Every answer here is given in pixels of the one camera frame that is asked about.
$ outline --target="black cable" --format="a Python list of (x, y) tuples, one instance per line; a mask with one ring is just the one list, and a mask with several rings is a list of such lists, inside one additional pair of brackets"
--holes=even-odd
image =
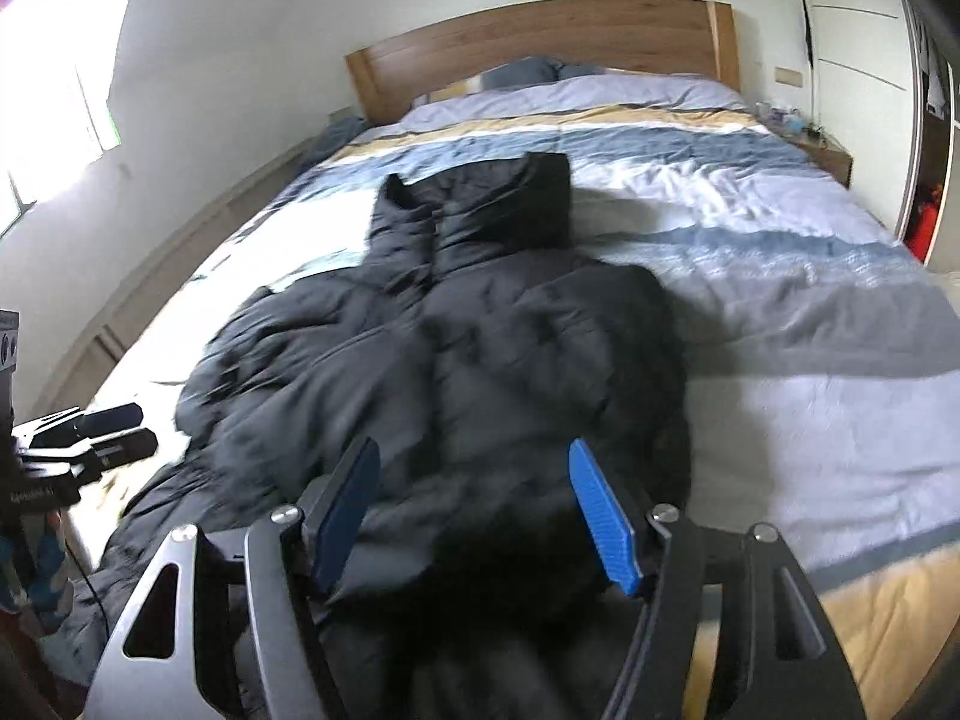
[(83, 577), (83, 581), (86, 582), (86, 586), (90, 589), (90, 595), (93, 596), (93, 600), (97, 602), (97, 606), (100, 608), (100, 613), (104, 615), (104, 628), (107, 630), (107, 638), (110, 637), (110, 623), (107, 620), (107, 610), (104, 609), (103, 602), (100, 600), (100, 596), (97, 595), (97, 591), (93, 589), (93, 583), (90, 581), (90, 577), (86, 574), (86, 571), (83, 570), (83, 565), (80, 564), (80, 561), (77, 560), (77, 556), (73, 554), (73, 550), (70, 549), (70, 543), (64, 538), (64, 546), (66, 551), (70, 553), (70, 557), (73, 557), (74, 565), (80, 570), (80, 576)]

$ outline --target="headboard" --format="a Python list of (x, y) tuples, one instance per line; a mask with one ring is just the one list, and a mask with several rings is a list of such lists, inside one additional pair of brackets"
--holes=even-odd
[(364, 113), (392, 124), (419, 95), (530, 55), (740, 88), (733, 9), (702, 0), (541, 0), (434, 23), (346, 57)]

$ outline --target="yellow stripe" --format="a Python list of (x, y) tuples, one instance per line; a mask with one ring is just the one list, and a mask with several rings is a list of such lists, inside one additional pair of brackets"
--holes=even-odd
[(386, 135), (357, 146), (346, 146), (331, 158), (330, 164), (347, 158), (371, 156), (393, 148), (419, 146), (422, 143), (461, 138), (477, 133), (499, 133), (525, 127), (564, 127), (576, 124), (662, 124), (665, 127), (689, 127), (697, 129), (721, 129), (722, 127), (756, 127), (757, 120), (748, 113), (739, 111), (666, 111), (659, 108), (630, 108), (624, 105), (605, 105), (586, 111), (566, 113), (541, 113), (517, 116), (510, 119), (471, 119), (468, 122), (451, 124), (450, 127), (431, 132)]
[[(890, 720), (933, 666), (960, 618), (957, 587), (960, 545), (897, 563), (821, 599), (869, 720)], [(704, 716), (717, 629), (709, 623), (698, 632), (684, 717)]]

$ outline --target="bed sheet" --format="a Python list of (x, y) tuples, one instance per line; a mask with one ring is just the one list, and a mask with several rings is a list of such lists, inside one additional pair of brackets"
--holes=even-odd
[[(891, 717), (960, 615), (960, 322), (846, 190), (719, 84), (588, 76), (426, 105), (365, 133), (200, 268), (97, 404), (141, 402), (161, 432), (152, 466), (176, 461), (179, 388), (254, 288), (358, 263), (389, 173), (417, 180), (527, 151), (570, 158), (577, 245), (648, 266), (675, 299), (689, 350), (689, 513), (781, 529), (870, 717)], [(85, 492), (76, 519), (93, 557), (149, 469)], [(704, 626), (691, 707), (711, 635)]]

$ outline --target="window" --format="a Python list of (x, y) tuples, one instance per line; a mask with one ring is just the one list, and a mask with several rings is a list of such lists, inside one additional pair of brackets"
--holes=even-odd
[(11, 208), (50, 199), (119, 145), (107, 96), (127, 2), (14, 0), (0, 13), (0, 231)]

